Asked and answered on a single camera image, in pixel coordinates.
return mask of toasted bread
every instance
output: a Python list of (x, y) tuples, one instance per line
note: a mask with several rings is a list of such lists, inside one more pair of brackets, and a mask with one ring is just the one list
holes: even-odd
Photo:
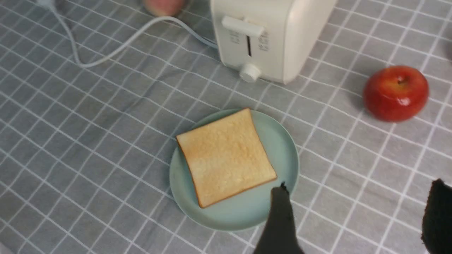
[(277, 178), (250, 109), (177, 136), (201, 208)]

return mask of gray checkered tablecloth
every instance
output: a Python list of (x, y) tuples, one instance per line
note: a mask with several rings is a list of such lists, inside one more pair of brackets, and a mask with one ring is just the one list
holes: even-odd
[[(295, 81), (240, 81), (177, 25), (159, 23), (100, 66), (72, 62), (55, 17), (0, 0), (0, 242), (20, 254), (251, 254), (262, 226), (216, 232), (178, 208), (174, 136), (225, 108), (281, 122), (299, 149), (293, 195), (307, 254), (426, 254), (430, 183), (452, 183), (452, 1), (339, 0)], [(152, 17), (138, 0), (64, 0), (84, 62)], [(207, 0), (179, 16), (214, 39)], [(391, 65), (420, 69), (414, 119), (374, 120), (361, 92)]]

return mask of apple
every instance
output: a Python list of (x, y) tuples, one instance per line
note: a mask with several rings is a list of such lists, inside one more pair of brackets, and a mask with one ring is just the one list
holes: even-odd
[(151, 14), (161, 16), (175, 16), (185, 4), (185, 0), (143, 0), (144, 6)]
[(419, 113), (428, 95), (428, 82), (420, 71), (409, 66), (391, 66), (370, 77), (363, 100), (376, 118), (401, 122)]

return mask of white toaster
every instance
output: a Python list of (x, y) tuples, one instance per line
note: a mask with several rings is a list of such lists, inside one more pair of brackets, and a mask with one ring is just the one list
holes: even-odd
[(220, 59), (247, 82), (296, 78), (337, 0), (211, 0)]

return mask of light blue plate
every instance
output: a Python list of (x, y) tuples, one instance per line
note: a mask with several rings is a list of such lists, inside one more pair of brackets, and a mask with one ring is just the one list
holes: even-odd
[[(214, 113), (193, 128), (231, 115), (239, 109)], [(200, 208), (187, 161), (176, 148), (169, 170), (169, 183), (180, 209), (197, 223), (215, 230), (239, 231), (267, 220), (270, 212), (270, 191), (285, 182), (290, 194), (297, 184), (299, 160), (295, 143), (287, 130), (266, 114), (251, 111), (259, 138), (278, 178), (272, 182), (244, 191), (207, 208)]]

